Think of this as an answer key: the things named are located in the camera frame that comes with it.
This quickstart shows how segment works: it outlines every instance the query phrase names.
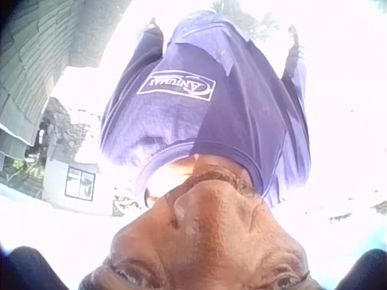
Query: nostril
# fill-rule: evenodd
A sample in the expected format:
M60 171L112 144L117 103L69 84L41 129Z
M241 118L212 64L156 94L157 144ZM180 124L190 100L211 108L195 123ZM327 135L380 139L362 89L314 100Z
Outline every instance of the nostril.
M250 206L243 206L240 205L236 209L238 216L240 218L241 223L243 226L245 226L247 229L251 227L252 223L252 211Z

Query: hand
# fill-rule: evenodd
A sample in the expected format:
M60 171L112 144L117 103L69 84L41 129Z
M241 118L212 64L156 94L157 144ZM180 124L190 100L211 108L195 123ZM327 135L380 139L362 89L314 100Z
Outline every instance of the hand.
M288 32L290 33L290 36L293 38L293 44L294 45L299 45L298 41L298 34L297 34L297 29L294 25L290 25L288 28Z

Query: nose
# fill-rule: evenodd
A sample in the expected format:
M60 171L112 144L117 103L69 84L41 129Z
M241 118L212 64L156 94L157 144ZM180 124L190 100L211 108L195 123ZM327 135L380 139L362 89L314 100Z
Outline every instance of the nose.
M202 181L174 204L178 225L189 233L225 243L249 232L253 204L225 181Z

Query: shingle siding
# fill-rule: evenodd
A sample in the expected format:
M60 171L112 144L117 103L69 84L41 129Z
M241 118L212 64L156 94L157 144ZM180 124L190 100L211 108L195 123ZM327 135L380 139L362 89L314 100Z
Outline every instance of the shingle siding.
M33 144L42 109L49 97L45 91L46 82L52 76L56 83L68 64L85 0L26 0L21 3L1 36L0 123ZM6 133L1 135L0 138L5 138Z

